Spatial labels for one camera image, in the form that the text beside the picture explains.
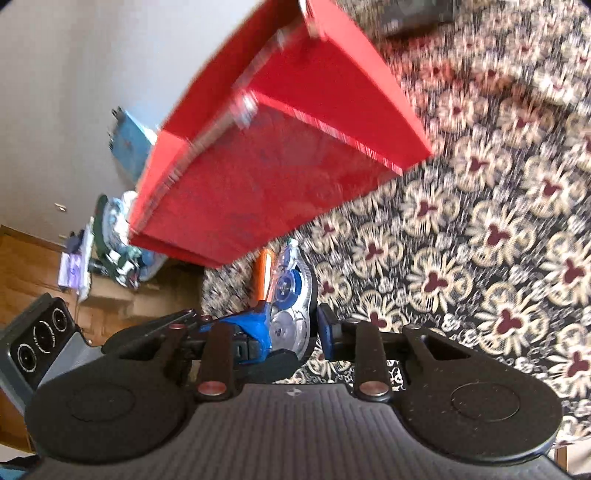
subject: speaker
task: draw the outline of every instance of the speaker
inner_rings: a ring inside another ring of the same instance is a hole
[[[43,383],[101,356],[86,343],[66,303],[48,293],[0,337],[0,387],[20,413]]]

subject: white wall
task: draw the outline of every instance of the white wall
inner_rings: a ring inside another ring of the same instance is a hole
[[[257,3],[12,0],[0,11],[0,223],[51,241],[81,228],[100,193],[125,189],[111,109],[155,127]]]

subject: orange cylinder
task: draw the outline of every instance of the orange cylinder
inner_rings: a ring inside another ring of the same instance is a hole
[[[251,306],[266,300],[271,285],[271,275],[275,254],[270,248],[263,248],[252,269],[252,297]]]

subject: floral carpet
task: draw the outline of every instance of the floral carpet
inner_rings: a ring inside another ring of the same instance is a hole
[[[359,22],[368,4],[343,7]],[[587,7],[464,0],[455,25],[375,44],[435,155],[292,232],[319,301],[383,331],[421,323],[534,375],[562,399],[558,441],[591,436]],[[204,313],[245,307],[254,258],[206,271]],[[352,368],[317,348],[289,381],[351,382]]]

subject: red cardboard box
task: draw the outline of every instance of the red cardboard box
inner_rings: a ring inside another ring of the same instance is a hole
[[[218,267],[429,155],[421,122],[345,13],[330,0],[267,0],[164,124],[130,240]]]

